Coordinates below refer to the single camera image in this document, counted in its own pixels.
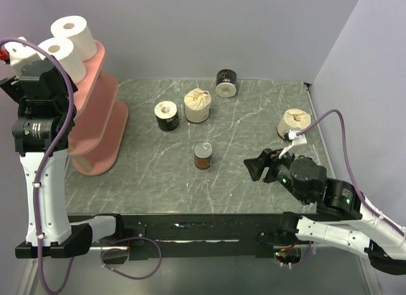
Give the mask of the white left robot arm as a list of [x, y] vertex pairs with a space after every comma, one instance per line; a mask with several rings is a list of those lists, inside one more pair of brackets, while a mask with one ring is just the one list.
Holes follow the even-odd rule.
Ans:
[[71, 223], [65, 203], [68, 134], [77, 91], [68, 74], [48, 59], [26, 64], [20, 77], [5, 78], [3, 89], [18, 103], [12, 135], [25, 174], [29, 222], [25, 240], [16, 246], [18, 259], [72, 258], [86, 254], [105, 239], [121, 244], [126, 230], [117, 214], [101, 214]]

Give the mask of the white toilet roll front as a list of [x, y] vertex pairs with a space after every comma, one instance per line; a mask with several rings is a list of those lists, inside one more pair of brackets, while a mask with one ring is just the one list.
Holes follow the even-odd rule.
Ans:
[[86, 68], [74, 43], [65, 37], [53, 37], [38, 45], [42, 50], [54, 56], [75, 84], [86, 76]]

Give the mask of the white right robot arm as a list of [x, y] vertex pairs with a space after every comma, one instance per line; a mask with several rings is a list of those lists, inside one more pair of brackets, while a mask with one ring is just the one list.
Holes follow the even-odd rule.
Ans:
[[355, 187], [327, 176], [312, 158], [264, 149], [244, 160], [252, 181], [280, 183], [304, 205], [315, 204], [317, 219], [282, 213], [270, 238], [274, 244], [295, 241], [336, 247], [369, 261], [380, 272], [405, 275], [405, 230], [369, 204]]

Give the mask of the white toilet roll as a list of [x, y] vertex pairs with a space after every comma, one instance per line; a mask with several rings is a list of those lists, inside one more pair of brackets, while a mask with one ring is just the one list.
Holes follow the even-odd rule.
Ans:
[[54, 56], [75, 84], [86, 76], [86, 68], [74, 43], [65, 37], [53, 37], [38, 45], [42, 50]]
[[37, 51], [21, 43], [10, 42], [4, 45], [9, 53], [10, 65], [17, 77], [22, 74], [22, 69], [29, 63], [41, 60]]
[[59, 18], [51, 24], [50, 29], [54, 37], [71, 40], [83, 62], [96, 55], [97, 45], [84, 17], [74, 15]]

